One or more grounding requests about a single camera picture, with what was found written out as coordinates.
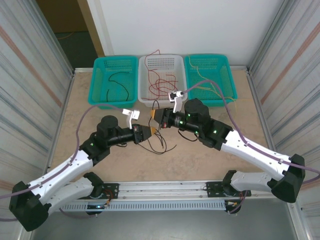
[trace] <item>white wall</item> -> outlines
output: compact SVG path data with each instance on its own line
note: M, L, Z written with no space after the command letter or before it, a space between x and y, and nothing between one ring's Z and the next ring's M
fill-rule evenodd
M283 0L88 0L106 55L225 54L247 65Z

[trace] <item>floor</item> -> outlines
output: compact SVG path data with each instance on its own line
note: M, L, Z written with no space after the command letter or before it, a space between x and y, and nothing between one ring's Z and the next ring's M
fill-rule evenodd
M118 211L71 219L55 212L31 239L297 240L297 236L287 204L275 198L246 199L237 215L218 210Z
M235 81L238 100L236 108L230 103L231 114L241 128L244 135L266 146L265 137L258 118L251 91L243 70L232 71ZM90 107L88 93L91 82L91 72L77 73L75 75L70 99L64 116L61 132L51 167L54 168L73 154L76 146L75 129L81 115ZM140 110L138 122L148 124L150 108L136 102L135 109ZM126 126L126 117L115 110L94 108L84 118L79 137L80 142L85 141L97 124L106 115L118 118L119 126ZM212 118L232 125L226 110L223 107L211 107ZM129 143L126 148L113 147L110 155L97 164L92 170L104 181L182 181L182 180L220 180L228 170L243 172L260 172L254 165L228 153L207 148L200 142L189 142L178 135L175 128L161 130L167 140L168 147L176 148L163 155L148 152L138 145ZM151 142L156 150L161 150L160 144L153 136Z
M55 36L72 68L92 68L94 66L98 56L88 31L55 33Z

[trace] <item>yellow wire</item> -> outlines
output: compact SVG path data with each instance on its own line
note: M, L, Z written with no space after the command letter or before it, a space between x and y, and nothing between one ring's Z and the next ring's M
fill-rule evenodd
M188 57L189 57L189 64L190 64L190 66L196 69L196 72L198 73L198 75L199 75L201 78L203 78L203 79L210 80L210 79L208 79L208 78L206 78L206 77L204 77L204 76L202 76L202 75L200 74L200 72L199 72L199 67L198 67L198 66L193 66L193 65L191 64L191 58L190 58L190 56L188 56ZM213 83L210 82L210 84L211 84L211 86L213 87L213 89L211 89L211 88L209 88L209 87L203 87L203 86L197 86L197 87L195 87L195 88L196 88L196 89L202 89L202 90L207 90L207 91L214 92L214 93L217 94L220 98L222 98L221 95L216 91L216 88L215 88L215 86L213 85ZM225 98L225 99L231 99L231 100L234 102L234 106L235 106L235 116L234 116L234 118L236 118L236 115L237 115L237 104L236 104L236 100L235 100L234 98L230 97L230 96L225 96L224 98Z

